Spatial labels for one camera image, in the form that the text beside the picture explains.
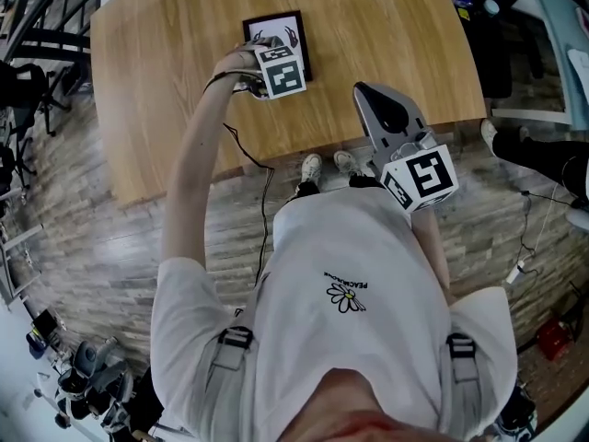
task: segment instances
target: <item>cable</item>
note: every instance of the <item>cable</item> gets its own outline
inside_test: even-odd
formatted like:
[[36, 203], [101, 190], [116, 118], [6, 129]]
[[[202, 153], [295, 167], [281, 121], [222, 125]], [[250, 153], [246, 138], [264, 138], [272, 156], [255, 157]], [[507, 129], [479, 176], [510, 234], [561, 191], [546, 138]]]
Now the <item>cable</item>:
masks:
[[551, 200], [554, 203], [560, 203], [560, 204], [566, 204], [567, 206], [572, 206], [572, 204], [567, 203], [567, 202], [563, 202], [561, 200], [556, 200], [554, 198], [549, 198], [548, 196], [544, 196], [544, 195], [537, 195], [535, 193], [530, 193], [528, 190], [524, 190], [522, 193], [524, 196], [536, 196], [537, 198], [544, 198], [545, 200]]
[[517, 258], [515, 259], [516, 264], [519, 263], [519, 258], [522, 253], [522, 249], [527, 250], [530, 253], [530, 255], [532, 255], [532, 256], [536, 253], [535, 250], [527, 247], [526, 244], [524, 243], [524, 236], [527, 231], [527, 218], [530, 214], [530, 210], [532, 209], [532, 200], [527, 196], [526, 196], [526, 199], [527, 199], [527, 208], [524, 211], [524, 231], [522, 232], [522, 234], [519, 237], [519, 251], [517, 252]]
[[[538, 269], [524, 270], [522, 267], [520, 267], [518, 265], [518, 263], [519, 263], [519, 257], [520, 257], [520, 254], [522, 253], [522, 249], [526, 249], [529, 252], [529, 254], [526, 255], [522, 259], [522, 261], [526, 261], [530, 257], [536, 257], [537, 247], [538, 247], [538, 245], [540, 243], [540, 240], [542, 239], [542, 234], [544, 233], [544, 229], [546, 228], [546, 224], [547, 224], [548, 219], [549, 219], [549, 216], [550, 216], [550, 211], [552, 210], [552, 205], [554, 204], [554, 202], [563, 203], [564, 204], [564, 202], [559, 202], [558, 200], [555, 200], [554, 199], [554, 195], [556, 194], [556, 190], [558, 188], [559, 188], [559, 184], [558, 183], [555, 183], [554, 189], [552, 190], [552, 196], [549, 197], [549, 198], [548, 198], [548, 196], [536, 195], [536, 194], [530, 193], [528, 191], [521, 192], [524, 195], [524, 197], [527, 199], [527, 210], [525, 211], [525, 214], [524, 214], [524, 221], [525, 221], [525, 223], [524, 223], [524, 232], [520, 236], [520, 248], [519, 248], [519, 251], [517, 252], [517, 259], [515, 260], [515, 264], [516, 264], [518, 270], [521, 273], [523, 273], [524, 275], [528, 275], [529, 273], [535, 273], [536, 274], [536, 278], [534, 279], [534, 283], [531, 286], [529, 286], [527, 288], [527, 290], [519, 298], [517, 298], [514, 303], [512, 303], [509, 306], [509, 309], [510, 310], [513, 309], [515, 307], [515, 305], [517, 305], [522, 299], [524, 299], [524, 297], [527, 296], [527, 294], [530, 291], [532, 291], [536, 287], [536, 282], [537, 282], [538, 277], [540, 276], [540, 271]], [[534, 246], [533, 249], [530, 249], [524, 243], [524, 235], [525, 235], [525, 232], [527, 231], [527, 219], [528, 219], [530, 210], [532, 208], [532, 200], [530, 199], [530, 196], [536, 196], [536, 197], [539, 197], [539, 198], [545, 198], [547, 200], [550, 200], [549, 210], [546, 212], [546, 215], [544, 216], [544, 222], [542, 223], [542, 228], [540, 229], [540, 233], [537, 235], [536, 245]]]
[[259, 168], [266, 169], [266, 184], [264, 185], [264, 191], [261, 195], [261, 217], [262, 217], [263, 223], [264, 223], [264, 239], [262, 240], [262, 243], [261, 243], [260, 256], [258, 259], [258, 271], [256, 272], [255, 285], [257, 285], [260, 280], [260, 275], [261, 275], [261, 271], [262, 271], [262, 267], [263, 267], [263, 263], [264, 263], [264, 257], [266, 255], [266, 244], [268, 242], [268, 218], [266, 217], [266, 209], [265, 209], [266, 194], [268, 193], [268, 188], [270, 187], [270, 183], [272, 181], [272, 178], [274, 177], [275, 169], [274, 169], [274, 167], [269, 167], [269, 166], [265, 166], [263, 164], [260, 164], [254, 157], [252, 157], [248, 153], [248, 151], [239, 142], [239, 134], [237, 133], [237, 129], [232, 128], [231, 126], [229, 126], [226, 123], [223, 123], [223, 126], [227, 129], [227, 131], [229, 133], [231, 133], [231, 135], [233, 136], [233, 139], [237, 143], [237, 146], [239, 147], [239, 149], [241, 150], [243, 155], [245, 157], [247, 157], [249, 160], [251, 160]]
[[537, 251], [537, 245], [540, 243], [540, 239], [542, 238], [542, 233], [544, 232], [544, 228], [546, 227], [546, 223], [548, 222], [550, 211], [552, 210], [552, 205], [554, 204], [554, 195], [556, 193], [556, 189], [559, 188], [559, 184], [554, 184], [554, 190], [552, 190], [552, 196], [550, 197], [550, 205], [549, 210], [546, 212], [546, 216], [544, 216], [544, 222], [542, 223], [542, 228], [540, 229], [540, 234], [537, 235], [536, 246], [534, 246], [534, 253]]
[[524, 299], [527, 296], [527, 294], [536, 287], [537, 278], [540, 276], [540, 271], [538, 269], [532, 269], [532, 270], [525, 271], [524, 269], [520, 268], [519, 270], [524, 275], [528, 275], [529, 273], [535, 273], [536, 274], [536, 278], [534, 279], [534, 283], [531, 286], [529, 286], [527, 288], [527, 290], [524, 293], [522, 293], [519, 298], [517, 298], [515, 300], [514, 303], [512, 303], [511, 305], [509, 305], [509, 310], [510, 311], [515, 307], [515, 305], [517, 303], [519, 303], [522, 299]]
[[[217, 80], [228, 76], [229, 74], [242, 74], [245, 76], [251, 76], [254, 78], [258, 78], [259, 80], [261, 80], [262, 82], [264, 82], [264, 78], [260, 75], [260, 71], [257, 70], [247, 70], [247, 69], [240, 69], [240, 70], [226, 70], [224, 72], [219, 72], [219, 74], [216, 74], [215, 76], [213, 76], [211, 78], [211, 80], [209, 80], [206, 84], [206, 86], [204, 87], [204, 91], [206, 91], [206, 89], [213, 83], [216, 82]], [[266, 256], [266, 244], [268, 243], [268, 218], [266, 217], [266, 194], [268, 193], [268, 188], [270, 187], [270, 183], [272, 182], [272, 178], [274, 177], [274, 167], [269, 167], [269, 166], [265, 166], [263, 164], [260, 164], [254, 157], [252, 157], [249, 152], [241, 145], [241, 143], [239, 142], [239, 134], [237, 133], [237, 129], [232, 128], [231, 126], [229, 126], [227, 123], [223, 123], [223, 126], [226, 128], [226, 130], [231, 133], [231, 135], [233, 136], [233, 139], [235, 140], [235, 142], [237, 143], [237, 146], [239, 147], [239, 149], [241, 150], [241, 152], [243, 153], [243, 155], [245, 157], [247, 157], [249, 160], [251, 160], [254, 165], [256, 165], [257, 167], [261, 168], [261, 169], [266, 169], [266, 184], [264, 185], [264, 191], [261, 195], [261, 217], [263, 220], [263, 224], [264, 224], [264, 239], [261, 242], [261, 248], [260, 248], [260, 256], [258, 258], [258, 271], [256, 272], [256, 282], [254, 284], [254, 286], [258, 285], [258, 282], [260, 281], [260, 275], [261, 275], [261, 271], [264, 265], [264, 258]]]
[[574, 283], [573, 283], [571, 280], [569, 280], [569, 285], [570, 285], [570, 286], [572, 286], [572, 289], [574, 290], [574, 294], [575, 294], [577, 297], [581, 297], [581, 296], [583, 295], [583, 294], [581, 293], [581, 290], [579, 290], [579, 288], [577, 288], [577, 287], [574, 285]]

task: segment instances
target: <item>person's foot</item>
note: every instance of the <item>person's foot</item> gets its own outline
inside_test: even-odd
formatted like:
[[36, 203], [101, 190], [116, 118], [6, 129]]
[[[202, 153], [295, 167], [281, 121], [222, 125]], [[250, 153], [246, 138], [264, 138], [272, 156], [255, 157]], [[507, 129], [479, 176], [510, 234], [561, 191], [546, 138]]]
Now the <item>person's foot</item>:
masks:
[[333, 155], [333, 161], [340, 173], [346, 175], [348, 178], [352, 175], [364, 175], [356, 158], [347, 151], [336, 152]]
[[480, 124], [480, 135], [493, 155], [495, 155], [493, 152], [493, 139], [496, 134], [497, 130], [495, 129], [495, 126], [493, 126], [493, 123], [489, 120], [483, 120]]
[[323, 161], [319, 154], [309, 154], [305, 160], [303, 160], [303, 166], [301, 167], [301, 183], [312, 181], [318, 185], [322, 166]]

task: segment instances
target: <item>black pants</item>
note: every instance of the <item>black pants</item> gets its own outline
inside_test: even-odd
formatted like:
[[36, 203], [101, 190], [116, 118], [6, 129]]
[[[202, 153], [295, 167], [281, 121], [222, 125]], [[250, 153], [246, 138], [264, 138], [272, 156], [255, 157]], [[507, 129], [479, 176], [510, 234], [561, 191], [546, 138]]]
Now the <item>black pants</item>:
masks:
[[578, 198], [587, 200], [585, 177], [589, 143], [542, 143], [529, 137], [520, 142], [518, 132], [502, 131], [493, 138], [493, 152], [497, 157], [545, 175]]
[[[377, 179], [374, 177], [368, 177], [366, 175], [352, 175], [350, 177], [350, 186], [352, 188], [385, 188]], [[296, 187], [296, 194], [294, 198], [303, 198], [304, 196], [311, 196], [320, 193], [319, 187], [312, 181], [304, 181], [298, 184]]]

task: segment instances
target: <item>white t-shirt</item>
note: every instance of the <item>white t-shirt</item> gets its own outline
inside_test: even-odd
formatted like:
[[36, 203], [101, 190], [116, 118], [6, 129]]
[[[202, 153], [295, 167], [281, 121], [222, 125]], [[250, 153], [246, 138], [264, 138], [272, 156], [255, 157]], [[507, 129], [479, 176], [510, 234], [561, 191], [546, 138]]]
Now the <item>white t-shirt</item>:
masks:
[[[497, 411], [481, 423], [492, 422], [512, 393], [517, 365], [502, 288], [449, 308], [408, 218], [383, 189], [294, 200], [274, 218], [273, 234], [254, 325], [256, 440], [276, 440], [332, 368], [361, 373], [395, 419], [436, 429], [451, 329], [470, 335], [487, 358]], [[230, 320], [201, 265], [162, 263], [152, 375], [163, 405], [189, 429], [199, 355]]]

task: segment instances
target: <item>metal railing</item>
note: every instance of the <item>metal railing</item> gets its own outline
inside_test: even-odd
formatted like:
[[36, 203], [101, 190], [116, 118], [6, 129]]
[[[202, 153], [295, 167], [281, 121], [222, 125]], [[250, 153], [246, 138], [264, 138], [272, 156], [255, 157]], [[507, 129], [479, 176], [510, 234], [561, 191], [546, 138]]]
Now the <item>metal railing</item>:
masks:
[[[89, 63], [90, 55], [85, 50], [90, 49], [90, 38], [86, 36], [90, 20], [85, 22], [85, 19], [86, 6], [90, 0], [77, 0], [69, 8], [69, 0], [64, 0], [60, 21], [53, 28], [47, 29], [47, 13], [55, 1], [35, 0], [29, 6], [29, 0], [17, 0], [7, 44], [0, 53], [2, 60], [8, 62], [14, 58], [27, 58]], [[100, 0], [96, 0], [95, 8], [98, 9], [99, 6]], [[67, 23], [76, 14], [79, 14], [77, 30], [66, 31]], [[57, 44], [58, 47], [43, 46], [43, 43]], [[64, 45], [73, 46], [75, 50], [64, 49]]]

